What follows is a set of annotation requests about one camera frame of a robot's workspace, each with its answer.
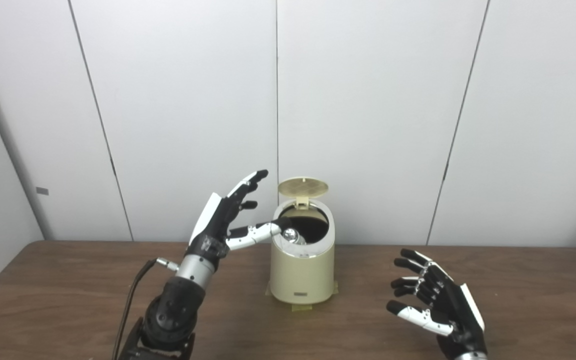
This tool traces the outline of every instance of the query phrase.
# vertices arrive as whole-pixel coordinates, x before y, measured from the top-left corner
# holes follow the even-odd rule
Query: container lid
[[[288,198],[318,198],[328,191],[328,184],[312,177],[292,177],[279,184],[279,193]]]

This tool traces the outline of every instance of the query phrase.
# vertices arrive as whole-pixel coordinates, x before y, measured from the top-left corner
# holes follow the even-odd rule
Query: black cable
[[[128,298],[126,299],[126,305],[123,308],[123,315],[121,316],[121,322],[119,323],[119,331],[117,332],[117,338],[114,340],[114,347],[112,349],[112,357],[110,360],[117,360],[119,353],[119,345],[122,342],[122,335],[124,333],[124,328],[126,326],[126,320],[128,319],[128,312],[130,312],[130,305],[133,302],[133,296],[135,294],[135,289],[137,289],[137,284],[144,275],[157,263],[157,259],[148,260],[146,264],[137,272],[137,276],[134,277],[130,291],[128,292]]]

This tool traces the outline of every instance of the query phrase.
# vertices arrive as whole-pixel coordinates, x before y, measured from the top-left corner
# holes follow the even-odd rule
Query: wooden table
[[[0,360],[107,360],[144,262],[179,261],[182,243],[40,241],[0,274]],[[386,311],[400,246],[338,246],[339,294],[313,310],[265,296],[270,248],[234,251],[199,310],[192,360],[439,360],[434,335]],[[491,360],[576,359],[576,248],[413,246],[467,282]],[[153,268],[130,328],[171,272]],[[421,305],[407,296],[412,305]]]

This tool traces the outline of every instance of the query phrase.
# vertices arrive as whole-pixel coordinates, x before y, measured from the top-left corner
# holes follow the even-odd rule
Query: silver ball
[[[282,236],[284,239],[288,240],[291,243],[294,243],[297,240],[299,240],[299,232],[297,232],[297,230],[295,230],[292,227],[286,228],[286,230],[283,231]]]

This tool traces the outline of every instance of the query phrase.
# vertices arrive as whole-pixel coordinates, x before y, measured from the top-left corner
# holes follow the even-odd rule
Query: hinged lid
[[[328,184],[312,177],[293,177],[279,184],[279,193],[296,198],[297,209],[308,208],[309,198],[318,198],[328,191]]]

